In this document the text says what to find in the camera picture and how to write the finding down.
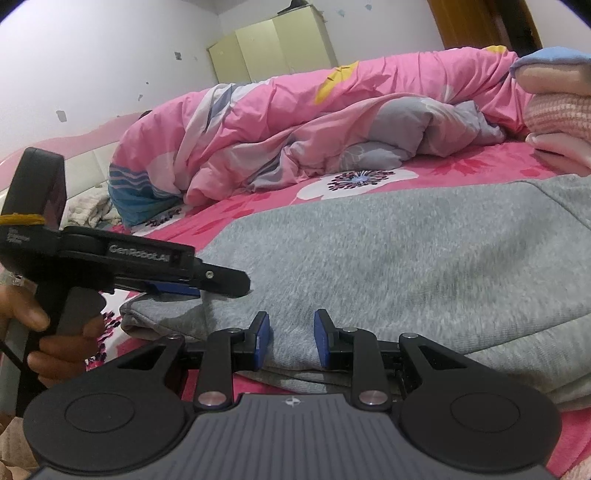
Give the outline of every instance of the gray fleece blanket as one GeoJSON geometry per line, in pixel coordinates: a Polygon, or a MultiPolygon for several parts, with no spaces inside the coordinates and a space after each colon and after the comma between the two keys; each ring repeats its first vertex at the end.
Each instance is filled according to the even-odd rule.
{"type": "Polygon", "coordinates": [[[417,332],[538,388],[563,409],[591,405],[591,179],[377,193],[257,213],[200,256],[245,270],[241,299],[142,296],[132,335],[203,339],[259,310],[274,341],[251,378],[301,393],[342,391],[322,372],[313,313],[396,341],[417,332]]]}

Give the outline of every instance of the logo emblem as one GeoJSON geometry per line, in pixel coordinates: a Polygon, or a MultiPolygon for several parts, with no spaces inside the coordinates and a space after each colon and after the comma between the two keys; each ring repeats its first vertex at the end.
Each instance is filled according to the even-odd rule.
{"type": "Polygon", "coordinates": [[[289,397],[283,403],[291,408],[296,408],[301,403],[301,400],[299,398],[289,397]]]}

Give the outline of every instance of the blue finger pad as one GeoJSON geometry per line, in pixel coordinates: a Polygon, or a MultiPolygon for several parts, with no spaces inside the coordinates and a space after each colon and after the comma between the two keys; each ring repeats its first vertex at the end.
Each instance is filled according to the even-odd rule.
{"type": "Polygon", "coordinates": [[[271,322],[269,315],[265,315],[261,323],[259,331],[256,333],[256,347],[255,347],[255,368],[259,370],[265,362],[265,355],[267,354],[267,346],[269,345],[269,338],[271,337],[271,322]]]}
{"type": "Polygon", "coordinates": [[[318,350],[318,358],[320,358],[320,365],[323,368],[328,368],[329,365],[329,338],[326,335],[322,320],[318,311],[314,312],[314,340],[316,340],[316,349],[318,350]]]}

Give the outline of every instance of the white headboard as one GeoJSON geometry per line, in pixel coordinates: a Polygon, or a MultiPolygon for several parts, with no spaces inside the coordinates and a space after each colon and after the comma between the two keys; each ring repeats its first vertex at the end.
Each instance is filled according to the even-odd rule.
{"type": "MultiPolygon", "coordinates": [[[[87,190],[107,181],[109,178],[109,164],[118,144],[119,142],[111,143],[66,160],[66,192],[68,202],[66,203],[62,225],[65,223],[68,204],[73,199],[79,195],[84,195],[87,190]]],[[[0,192],[0,210],[2,210],[7,193],[8,189],[0,192]]]]}

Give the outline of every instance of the pink pillow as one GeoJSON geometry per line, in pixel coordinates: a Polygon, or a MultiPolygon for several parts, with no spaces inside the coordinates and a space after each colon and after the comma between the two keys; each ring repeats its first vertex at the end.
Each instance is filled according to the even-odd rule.
{"type": "Polygon", "coordinates": [[[564,133],[530,134],[525,141],[535,156],[552,168],[581,177],[591,174],[591,144],[564,133]]]}
{"type": "Polygon", "coordinates": [[[534,95],[525,107],[527,128],[537,134],[563,132],[591,142],[591,96],[534,95]]]}

